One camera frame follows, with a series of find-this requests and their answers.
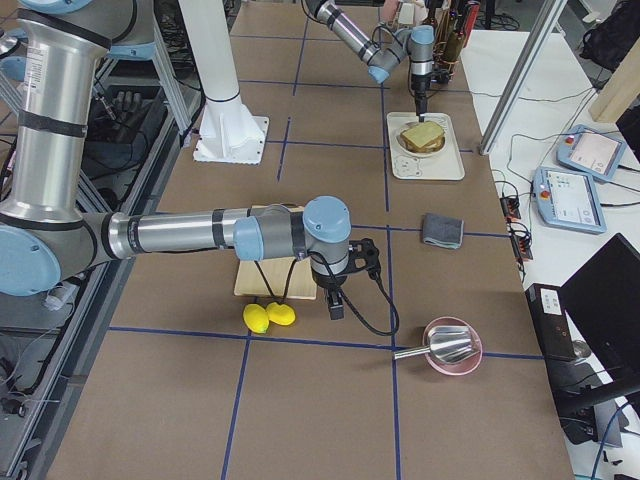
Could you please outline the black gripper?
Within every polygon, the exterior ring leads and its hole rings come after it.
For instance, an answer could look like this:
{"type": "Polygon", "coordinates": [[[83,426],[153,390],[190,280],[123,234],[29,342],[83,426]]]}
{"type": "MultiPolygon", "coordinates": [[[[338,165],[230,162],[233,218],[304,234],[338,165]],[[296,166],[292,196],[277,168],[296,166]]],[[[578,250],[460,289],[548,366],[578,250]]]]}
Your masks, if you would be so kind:
{"type": "Polygon", "coordinates": [[[331,320],[344,318],[342,286],[346,282],[347,274],[338,270],[338,264],[323,262],[321,259],[311,260],[313,280],[325,291],[327,310],[331,320]]]}
{"type": "Polygon", "coordinates": [[[420,117],[420,123],[426,119],[428,108],[428,92],[431,86],[431,75],[410,75],[410,91],[412,92],[415,104],[416,116],[420,117]]]}

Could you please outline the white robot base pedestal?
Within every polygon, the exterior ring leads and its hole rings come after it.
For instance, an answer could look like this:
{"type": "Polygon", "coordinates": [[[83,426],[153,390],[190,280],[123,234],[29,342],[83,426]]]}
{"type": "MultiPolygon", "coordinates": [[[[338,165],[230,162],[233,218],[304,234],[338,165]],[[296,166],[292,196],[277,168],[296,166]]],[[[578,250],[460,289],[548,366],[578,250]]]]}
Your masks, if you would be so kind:
{"type": "Polygon", "coordinates": [[[221,1],[188,1],[185,24],[206,98],[194,150],[199,162],[257,165],[269,127],[244,104],[221,1]]]}

